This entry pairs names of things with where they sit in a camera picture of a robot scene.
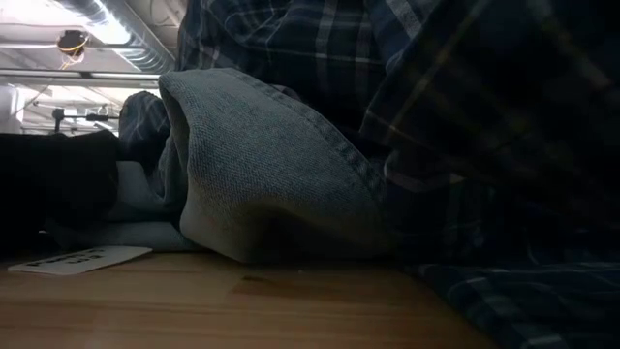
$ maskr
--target wooden table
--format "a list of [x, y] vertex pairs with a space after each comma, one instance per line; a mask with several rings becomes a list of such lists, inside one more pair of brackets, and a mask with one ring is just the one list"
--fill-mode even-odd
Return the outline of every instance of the wooden table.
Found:
[[159, 254], [76, 276], [0, 271], [0, 348], [493, 348], [388, 268]]

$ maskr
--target wood grain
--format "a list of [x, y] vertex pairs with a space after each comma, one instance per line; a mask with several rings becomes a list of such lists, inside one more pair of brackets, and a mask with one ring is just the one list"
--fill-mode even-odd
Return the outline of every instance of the wood grain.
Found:
[[394, 270], [196, 254], [65, 277], [0, 271], [0, 347], [494, 348]]

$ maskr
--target black fabric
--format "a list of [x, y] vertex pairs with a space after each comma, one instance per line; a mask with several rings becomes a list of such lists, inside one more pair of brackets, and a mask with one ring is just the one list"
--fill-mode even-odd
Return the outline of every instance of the black fabric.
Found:
[[46, 216], [83, 228], [116, 200], [117, 138], [110, 131], [66, 137], [0, 134], [2, 250], [26, 245]]

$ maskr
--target blue plaid shirt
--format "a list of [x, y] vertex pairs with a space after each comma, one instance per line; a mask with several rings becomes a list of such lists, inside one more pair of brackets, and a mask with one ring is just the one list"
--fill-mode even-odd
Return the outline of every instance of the blue plaid shirt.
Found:
[[[605, 1], [190, 0], [176, 68], [288, 86], [390, 148], [406, 270], [501, 345], [619, 347], [615, 17]], [[168, 135], [164, 111], [135, 110], [121, 139], [152, 136], [127, 149]]]

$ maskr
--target white card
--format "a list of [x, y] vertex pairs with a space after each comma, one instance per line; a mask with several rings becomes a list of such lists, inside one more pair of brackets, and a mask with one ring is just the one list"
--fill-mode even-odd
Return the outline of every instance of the white card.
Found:
[[103, 246], [9, 267], [9, 271], [74, 275], [128, 261], [152, 251], [148, 247]]

